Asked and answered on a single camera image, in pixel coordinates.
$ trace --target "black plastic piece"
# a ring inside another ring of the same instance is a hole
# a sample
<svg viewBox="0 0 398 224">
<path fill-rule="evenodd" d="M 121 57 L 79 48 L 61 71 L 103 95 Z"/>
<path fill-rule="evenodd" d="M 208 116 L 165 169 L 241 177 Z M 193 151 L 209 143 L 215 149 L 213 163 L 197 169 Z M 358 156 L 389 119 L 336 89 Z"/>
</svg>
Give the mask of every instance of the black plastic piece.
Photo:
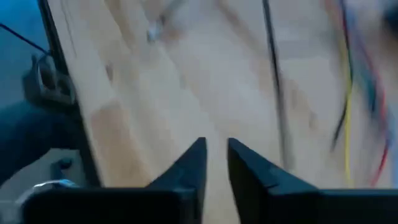
<svg viewBox="0 0 398 224">
<path fill-rule="evenodd" d="M 69 75 L 68 66 L 62 51 L 58 32 L 52 18 L 48 0 L 37 0 L 42 15 L 43 25 L 49 41 L 51 56 L 54 59 L 55 68 L 62 74 Z"/>
<path fill-rule="evenodd" d="M 229 180 L 242 224 L 398 221 L 396 190 L 320 190 L 228 140 Z"/>
<path fill-rule="evenodd" d="M 145 188 L 55 189 L 25 203 L 24 223 L 201 223 L 206 139 Z"/>
</svg>

